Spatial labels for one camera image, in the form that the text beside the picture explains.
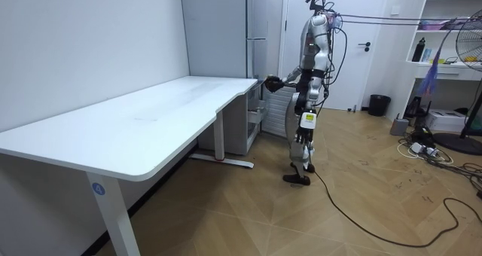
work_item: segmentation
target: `bottle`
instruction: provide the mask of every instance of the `bottle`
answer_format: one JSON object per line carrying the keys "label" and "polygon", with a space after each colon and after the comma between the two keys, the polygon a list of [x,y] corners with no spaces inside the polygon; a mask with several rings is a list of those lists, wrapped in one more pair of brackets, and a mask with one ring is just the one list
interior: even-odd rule
{"label": "bottle", "polygon": [[413,53],[412,62],[419,62],[422,58],[423,49],[425,48],[425,38],[422,38],[416,45],[415,53]]}

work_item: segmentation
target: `white box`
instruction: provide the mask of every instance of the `white box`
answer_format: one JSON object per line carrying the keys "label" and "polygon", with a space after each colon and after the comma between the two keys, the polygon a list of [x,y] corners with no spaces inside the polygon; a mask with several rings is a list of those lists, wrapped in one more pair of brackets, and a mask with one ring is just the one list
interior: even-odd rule
{"label": "white box", "polygon": [[464,129],[465,115],[452,110],[430,109],[425,123],[430,130],[459,133]]}

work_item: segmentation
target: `baseboard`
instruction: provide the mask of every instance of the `baseboard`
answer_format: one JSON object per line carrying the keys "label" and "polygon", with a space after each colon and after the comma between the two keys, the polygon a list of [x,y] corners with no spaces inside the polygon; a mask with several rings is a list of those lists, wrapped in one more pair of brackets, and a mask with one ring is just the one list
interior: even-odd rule
{"label": "baseboard", "polygon": [[[198,145],[196,144],[127,210],[127,214],[129,214],[130,218],[144,206],[144,204],[159,190],[159,188],[163,186],[163,184],[166,183],[167,180],[169,180],[169,178],[171,178],[171,176],[189,159],[189,156],[193,154],[197,148]],[[94,256],[110,239],[111,237],[108,235],[108,232],[105,231],[84,253],[82,253],[81,256]]]}

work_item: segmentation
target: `doorframe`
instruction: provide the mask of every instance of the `doorframe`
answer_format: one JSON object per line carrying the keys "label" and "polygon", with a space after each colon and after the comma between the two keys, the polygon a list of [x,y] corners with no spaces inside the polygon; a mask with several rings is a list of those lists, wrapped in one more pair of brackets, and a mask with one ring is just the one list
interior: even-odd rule
{"label": "doorframe", "polygon": [[284,78],[283,76],[283,60],[285,56],[285,39],[286,39],[286,20],[288,19],[288,2],[289,0],[283,0],[282,6],[282,18],[281,18],[281,37],[279,41],[279,56],[278,56],[278,77]]}
{"label": "doorframe", "polygon": [[[284,61],[284,56],[285,56],[285,39],[286,39],[286,29],[285,29],[285,24],[286,24],[286,21],[288,19],[288,4],[289,4],[289,0],[283,0],[283,4],[282,4],[282,20],[281,20],[281,41],[279,41],[279,56],[278,56],[278,77],[282,78],[283,76],[283,61]],[[388,0],[383,0],[383,3],[382,3],[382,11],[385,11],[386,8],[387,8],[387,4],[388,4]],[[380,30],[381,30],[381,25],[379,25],[377,27],[377,29],[375,30],[375,41],[377,42],[372,42],[372,50],[373,50],[373,53],[372,53],[372,56],[371,56],[371,61],[370,63],[368,64],[368,67],[367,67],[367,72],[366,72],[366,76],[363,80],[363,83],[362,83],[362,90],[360,92],[360,97],[358,98],[358,101],[357,101],[357,104],[356,104],[356,107],[358,110],[361,110],[362,109],[362,103],[363,103],[363,97],[365,96],[365,90],[367,88],[367,84],[368,84],[368,78],[370,77],[370,73],[371,73],[371,66],[373,65],[373,62],[374,62],[374,54],[376,52],[376,49],[377,49],[377,45],[378,45],[378,37],[380,35]]]}

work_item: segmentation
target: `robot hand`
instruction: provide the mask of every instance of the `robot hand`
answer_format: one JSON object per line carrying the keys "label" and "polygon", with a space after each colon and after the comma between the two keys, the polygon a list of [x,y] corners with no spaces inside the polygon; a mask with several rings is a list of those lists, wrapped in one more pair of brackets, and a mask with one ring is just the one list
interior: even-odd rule
{"label": "robot hand", "polygon": [[270,75],[266,78],[264,85],[271,93],[275,93],[279,89],[283,88],[285,83],[278,77]]}

